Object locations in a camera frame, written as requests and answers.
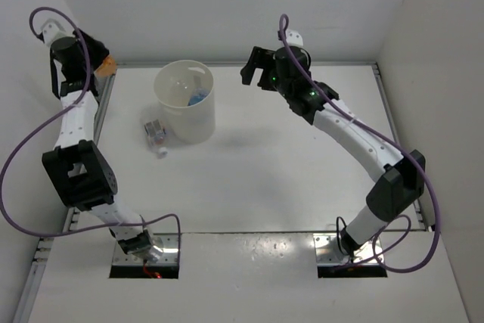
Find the clear plastic bottle blue cap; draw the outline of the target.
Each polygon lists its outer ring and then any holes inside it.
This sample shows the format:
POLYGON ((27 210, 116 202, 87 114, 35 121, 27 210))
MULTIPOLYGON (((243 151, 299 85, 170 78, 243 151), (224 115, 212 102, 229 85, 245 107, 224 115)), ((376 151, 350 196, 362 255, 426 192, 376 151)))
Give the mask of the clear plastic bottle blue cap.
POLYGON ((186 107, 197 84, 193 76, 176 79, 170 89, 170 100, 177 107, 186 107))

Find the blue label plastic bottle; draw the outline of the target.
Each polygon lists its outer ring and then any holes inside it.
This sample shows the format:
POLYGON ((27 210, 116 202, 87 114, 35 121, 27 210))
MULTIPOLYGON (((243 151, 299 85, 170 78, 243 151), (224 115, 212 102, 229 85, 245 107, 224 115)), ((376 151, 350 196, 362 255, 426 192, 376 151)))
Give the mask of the blue label plastic bottle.
POLYGON ((188 106, 194 106, 195 104, 200 103, 203 101, 209 94, 209 91, 203 88, 197 88, 195 89, 188 101, 188 106))

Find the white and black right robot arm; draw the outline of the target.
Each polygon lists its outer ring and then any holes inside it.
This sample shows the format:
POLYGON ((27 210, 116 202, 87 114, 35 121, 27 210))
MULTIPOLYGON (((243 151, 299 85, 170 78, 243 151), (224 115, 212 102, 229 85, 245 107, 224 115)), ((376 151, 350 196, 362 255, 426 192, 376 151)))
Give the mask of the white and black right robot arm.
POLYGON ((272 51, 253 47, 240 72, 244 85, 252 82, 257 69, 262 70, 258 87, 278 92, 296 115, 341 145, 374 181, 365 206, 337 238, 340 252, 353 256, 422 195, 424 180, 418 169, 425 167, 424 156, 414 150, 405 157, 391 144, 344 118, 349 108, 338 93, 323 82, 311 85, 284 48, 272 51))

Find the small clear bottle white cap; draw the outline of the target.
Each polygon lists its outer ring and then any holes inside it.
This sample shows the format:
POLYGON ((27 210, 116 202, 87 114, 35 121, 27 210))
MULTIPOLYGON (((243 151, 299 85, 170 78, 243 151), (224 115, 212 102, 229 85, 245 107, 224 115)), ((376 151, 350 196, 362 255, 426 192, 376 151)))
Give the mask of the small clear bottle white cap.
POLYGON ((168 151, 165 146, 166 128, 163 123, 159 119, 149 120, 143 122, 143 128, 151 151, 158 158, 164 158, 168 151))

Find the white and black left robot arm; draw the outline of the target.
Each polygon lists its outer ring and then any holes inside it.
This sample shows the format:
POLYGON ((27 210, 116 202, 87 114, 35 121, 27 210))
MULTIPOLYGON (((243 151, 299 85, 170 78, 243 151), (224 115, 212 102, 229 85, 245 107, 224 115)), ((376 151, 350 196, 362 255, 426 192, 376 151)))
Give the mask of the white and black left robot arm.
POLYGON ((116 196, 114 171, 95 142, 95 117, 100 93, 95 70, 109 55, 104 45, 88 35, 68 36, 44 31, 51 62, 61 65, 63 82, 54 82, 64 115, 52 151, 42 155, 42 165, 66 207, 96 216, 127 255, 157 262, 163 246, 155 240, 142 216, 122 205, 116 196))

